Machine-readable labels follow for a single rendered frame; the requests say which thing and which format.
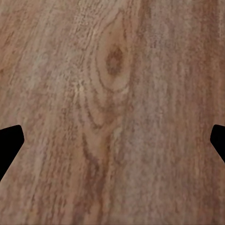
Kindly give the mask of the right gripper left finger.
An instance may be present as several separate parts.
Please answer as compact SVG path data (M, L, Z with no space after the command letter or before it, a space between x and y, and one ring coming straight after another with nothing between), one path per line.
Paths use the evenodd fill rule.
M0 180L23 144L24 135L21 125L0 130Z

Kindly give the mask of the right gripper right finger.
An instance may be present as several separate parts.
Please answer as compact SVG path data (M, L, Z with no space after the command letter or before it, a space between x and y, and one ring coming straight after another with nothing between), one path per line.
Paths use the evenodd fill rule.
M217 124L214 125L210 141L225 162L225 127Z

